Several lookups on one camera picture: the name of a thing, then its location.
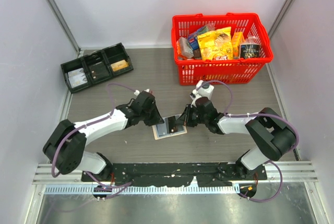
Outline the orange snack box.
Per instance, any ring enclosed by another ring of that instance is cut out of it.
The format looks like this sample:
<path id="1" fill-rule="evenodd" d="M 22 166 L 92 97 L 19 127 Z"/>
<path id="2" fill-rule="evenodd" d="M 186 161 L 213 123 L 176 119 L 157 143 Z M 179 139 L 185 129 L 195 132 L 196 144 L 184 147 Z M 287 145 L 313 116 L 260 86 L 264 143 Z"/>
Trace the orange snack box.
<path id="1" fill-rule="evenodd" d="M 245 42 L 243 32 L 238 31 L 233 34 L 231 44 L 233 50 L 233 58 L 237 59 L 240 57 L 240 45 Z"/>

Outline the gold card in tray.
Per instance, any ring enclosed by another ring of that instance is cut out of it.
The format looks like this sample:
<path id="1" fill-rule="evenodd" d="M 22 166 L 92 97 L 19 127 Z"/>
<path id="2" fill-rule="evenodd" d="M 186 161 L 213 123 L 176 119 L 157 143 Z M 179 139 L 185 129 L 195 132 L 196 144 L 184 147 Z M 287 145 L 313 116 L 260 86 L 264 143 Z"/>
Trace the gold card in tray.
<path id="1" fill-rule="evenodd" d="M 126 60 L 121 60 L 110 65 L 113 72 L 119 71 L 121 69 L 125 69 L 129 66 Z"/>

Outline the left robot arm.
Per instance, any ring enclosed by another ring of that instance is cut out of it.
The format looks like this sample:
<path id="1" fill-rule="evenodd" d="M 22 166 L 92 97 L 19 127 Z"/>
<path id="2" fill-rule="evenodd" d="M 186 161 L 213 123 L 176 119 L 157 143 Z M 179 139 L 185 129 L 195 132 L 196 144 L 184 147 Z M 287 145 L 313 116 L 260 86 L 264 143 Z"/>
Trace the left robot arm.
<path id="1" fill-rule="evenodd" d="M 85 150 L 93 141 L 113 132 L 122 131 L 144 122 L 147 126 L 162 124 L 152 91 L 136 90 L 135 98 L 121 104 L 104 115 L 73 123 L 68 119 L 59 122 L 43 147 L 43 153 L 52 163 L 53 177 L 80 170 L 99 181 L 111 177 L 113 165 L 101 153 Z"/>

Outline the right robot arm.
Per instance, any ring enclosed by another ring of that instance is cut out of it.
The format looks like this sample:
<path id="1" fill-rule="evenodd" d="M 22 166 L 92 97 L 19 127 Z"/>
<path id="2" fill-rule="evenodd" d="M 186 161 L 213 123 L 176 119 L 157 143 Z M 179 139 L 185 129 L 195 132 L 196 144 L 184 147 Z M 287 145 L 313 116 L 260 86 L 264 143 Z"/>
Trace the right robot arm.
<path id="1" fill-rule="evenodd" d="M 187 127 L 203 124 L 211 133 L 219 135 L 236 133 L 251 136 L 256 147 L 235 162 L 234 173 L 243 180 L 249 179 L 260 165 L 280 160 L 299 143 L 297 130 L 271 108 L 251 114 L 221 113 L 207 97 L 187 104 L 175 123 Z"/>

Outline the white bottle grey cap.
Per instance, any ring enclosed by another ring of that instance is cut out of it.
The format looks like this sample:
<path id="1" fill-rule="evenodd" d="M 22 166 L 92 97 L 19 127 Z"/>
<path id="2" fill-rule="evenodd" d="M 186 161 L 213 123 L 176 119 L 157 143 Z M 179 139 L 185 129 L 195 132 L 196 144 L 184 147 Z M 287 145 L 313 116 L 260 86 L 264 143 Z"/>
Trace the white bottle grey cap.
<path id="1" fill-rule="evenodd" d="M 214 91 L 214 86 L 208 81 L 200 80 L 196 85 L 196 91 L 198 95 L 207 97 L 210 100 Z"/>

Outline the black three-compartment tray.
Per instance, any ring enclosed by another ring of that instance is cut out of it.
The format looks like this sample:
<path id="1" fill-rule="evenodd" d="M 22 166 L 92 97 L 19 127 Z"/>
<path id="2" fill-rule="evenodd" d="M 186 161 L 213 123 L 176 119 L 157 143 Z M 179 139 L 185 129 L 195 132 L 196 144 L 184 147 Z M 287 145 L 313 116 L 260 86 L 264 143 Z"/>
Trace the black three-compartment tray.
<path id="1" fill-rule="evenodd" d="M 61 64 L 65 84 L 72 94 L 129 73 L 133 69 L 122 43 Z"/>

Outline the black mounting base plate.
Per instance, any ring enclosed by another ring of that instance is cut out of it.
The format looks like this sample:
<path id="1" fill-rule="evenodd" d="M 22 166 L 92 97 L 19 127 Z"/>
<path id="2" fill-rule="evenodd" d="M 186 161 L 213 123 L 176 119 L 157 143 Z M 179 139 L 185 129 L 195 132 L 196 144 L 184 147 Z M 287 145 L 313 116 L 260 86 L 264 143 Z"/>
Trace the black mounting base plate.
<path id="1" fill-rule="evenodd" d="M 229 162 L 113 163 L 93 177 L 100 182 L 129 182 L 137 187 L 186 187 L 196 179 L 199 187 L 213 187 L 231 185 L 232 181 L 266 180 L 267 174 L 263 165 L 247 170 L 241 163 Z"/>

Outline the yellow chips bag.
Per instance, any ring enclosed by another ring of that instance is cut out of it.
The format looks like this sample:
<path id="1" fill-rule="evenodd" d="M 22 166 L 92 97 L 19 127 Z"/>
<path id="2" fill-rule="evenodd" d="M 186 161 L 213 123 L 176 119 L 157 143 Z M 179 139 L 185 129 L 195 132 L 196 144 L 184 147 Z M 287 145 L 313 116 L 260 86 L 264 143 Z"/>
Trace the yellow chips bag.
<path id="1" fill-rule="evenodd" d="M 203 61 L 233 60 L 231 27 L 209 31 L 198 36 Z"/>

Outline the dark card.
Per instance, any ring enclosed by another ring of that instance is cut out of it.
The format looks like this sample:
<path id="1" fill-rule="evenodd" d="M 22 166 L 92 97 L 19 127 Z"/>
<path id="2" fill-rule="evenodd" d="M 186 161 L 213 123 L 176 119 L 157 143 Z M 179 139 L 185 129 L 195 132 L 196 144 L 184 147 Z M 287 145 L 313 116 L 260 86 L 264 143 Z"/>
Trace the dark card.
<path id="1" fill-rule="evenodd" d="M 89 70 L 94 82 L 106 80 L 109 77 L 109 72 L 103 62 L 90 65 Z"/>

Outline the grey wrapped snack pack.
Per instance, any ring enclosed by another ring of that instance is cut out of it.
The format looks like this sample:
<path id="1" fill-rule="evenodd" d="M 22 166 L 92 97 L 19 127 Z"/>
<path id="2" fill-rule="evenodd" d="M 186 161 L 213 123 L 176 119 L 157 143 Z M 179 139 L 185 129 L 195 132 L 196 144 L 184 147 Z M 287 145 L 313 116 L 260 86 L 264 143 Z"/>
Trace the grey wrapped snack pack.
<path id="1" fill-rule="evenodd" d="M 185 57 L 185 58 L 194 57 L 193 49 L 185 37 L 179 38 L 179 40 L 176 43 L 176 49 L 177 49 L 178 55 L 182 57 Z"/>

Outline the beige card holder wallet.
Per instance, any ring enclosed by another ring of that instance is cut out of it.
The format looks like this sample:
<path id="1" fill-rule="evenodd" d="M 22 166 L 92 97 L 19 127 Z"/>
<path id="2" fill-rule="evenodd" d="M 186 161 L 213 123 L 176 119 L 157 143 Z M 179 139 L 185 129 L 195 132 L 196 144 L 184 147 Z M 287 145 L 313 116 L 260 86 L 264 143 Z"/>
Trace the beige card holder wallet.
<path id="1" fill-rule="evenodd" d="M 180 114 L 163 117 L 163 123 L 154 125 L 152 127 L 155 140 L 174 137 L 178 135 L 187 134 L 187 129 L 182 124 L 177 124 L 176 120 Z"/>

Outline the black credit card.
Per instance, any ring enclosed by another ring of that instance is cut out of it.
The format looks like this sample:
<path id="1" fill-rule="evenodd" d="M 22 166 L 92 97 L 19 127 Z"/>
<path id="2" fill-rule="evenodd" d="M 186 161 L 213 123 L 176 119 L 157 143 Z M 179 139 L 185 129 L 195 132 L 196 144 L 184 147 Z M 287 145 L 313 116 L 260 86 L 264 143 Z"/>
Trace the black credit card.
<path id="1" fill-rule="evenodd" d="M 167 130 L 169 134 L 173 134 L 178 132 L 178 126 L 176 124 L 176 117 L 174 116 L 170 116 L 166 119 L 167 122 Z"/>

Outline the red shopping basket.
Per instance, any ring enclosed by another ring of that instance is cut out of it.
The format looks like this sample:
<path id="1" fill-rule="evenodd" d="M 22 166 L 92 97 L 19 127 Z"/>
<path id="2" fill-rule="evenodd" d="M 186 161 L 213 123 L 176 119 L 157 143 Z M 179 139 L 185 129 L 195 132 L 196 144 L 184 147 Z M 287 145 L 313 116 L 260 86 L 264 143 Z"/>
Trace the red shopping basket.
<path id="1" fill-rule="evenodd" d="M 200 80 L 245 84 L 273 60 L 256 13 L 176 15 L 171 41 L 181 85 Z"/>

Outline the black round can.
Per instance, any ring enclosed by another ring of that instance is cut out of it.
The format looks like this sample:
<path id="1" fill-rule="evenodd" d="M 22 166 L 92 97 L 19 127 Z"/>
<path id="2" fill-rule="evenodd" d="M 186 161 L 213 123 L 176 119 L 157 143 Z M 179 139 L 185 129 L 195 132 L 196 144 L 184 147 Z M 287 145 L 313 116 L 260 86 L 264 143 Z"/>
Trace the black round can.
<path id="1" fill-rule="evenodd" d="M 240 45 L 240 58 L 259 58 L 260 45 L 256 43 L 243 43 Z"/>

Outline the white cards in tray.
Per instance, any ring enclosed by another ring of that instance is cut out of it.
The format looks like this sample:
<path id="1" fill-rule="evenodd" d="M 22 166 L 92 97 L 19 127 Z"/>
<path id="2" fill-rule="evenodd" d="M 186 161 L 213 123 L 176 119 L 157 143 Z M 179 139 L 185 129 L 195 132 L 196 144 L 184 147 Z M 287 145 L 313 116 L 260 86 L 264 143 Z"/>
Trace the white cards in tray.
<path id="1" fill-rule="evenodd" d="M 76 88 L 88 82 L 83 68 L 69 71 L 67 75 L 71 88 Z"/>

